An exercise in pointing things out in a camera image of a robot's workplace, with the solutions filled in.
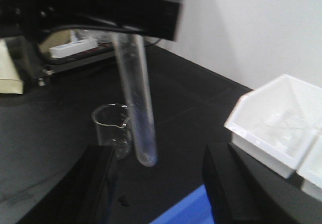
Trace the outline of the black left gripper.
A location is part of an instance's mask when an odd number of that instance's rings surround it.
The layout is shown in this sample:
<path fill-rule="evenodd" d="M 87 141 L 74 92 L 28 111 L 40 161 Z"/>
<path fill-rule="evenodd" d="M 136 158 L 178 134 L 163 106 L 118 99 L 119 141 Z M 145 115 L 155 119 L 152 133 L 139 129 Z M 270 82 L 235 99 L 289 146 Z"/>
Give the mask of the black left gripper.
<path fill-rule="evenodd" d="M 1 37 L 42 42 L 65 29 L 173 40 L 182 0 L 1 0 Z"/>

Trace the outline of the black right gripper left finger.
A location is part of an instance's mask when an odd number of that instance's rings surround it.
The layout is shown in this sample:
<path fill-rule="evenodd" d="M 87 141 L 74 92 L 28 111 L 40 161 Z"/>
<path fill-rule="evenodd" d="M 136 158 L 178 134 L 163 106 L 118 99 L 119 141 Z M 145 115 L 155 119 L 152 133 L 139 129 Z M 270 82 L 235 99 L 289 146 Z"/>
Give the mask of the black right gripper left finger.
<path fill-rule="evenodd" d="M 89 146 L 19 223 L 108 223 L 117 180 L 110 146 Z"/>

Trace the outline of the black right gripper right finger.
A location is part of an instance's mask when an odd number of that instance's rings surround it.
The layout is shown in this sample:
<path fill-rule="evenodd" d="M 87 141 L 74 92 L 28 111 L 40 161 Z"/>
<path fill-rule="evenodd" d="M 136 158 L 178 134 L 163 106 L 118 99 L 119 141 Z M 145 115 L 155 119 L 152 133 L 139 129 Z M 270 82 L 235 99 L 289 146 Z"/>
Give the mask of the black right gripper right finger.
<path fill-rule="evenodd" d="M 209 143 L 202 178 L 215 223 L 321 223 L 321 202 L 232 143 Z"/>

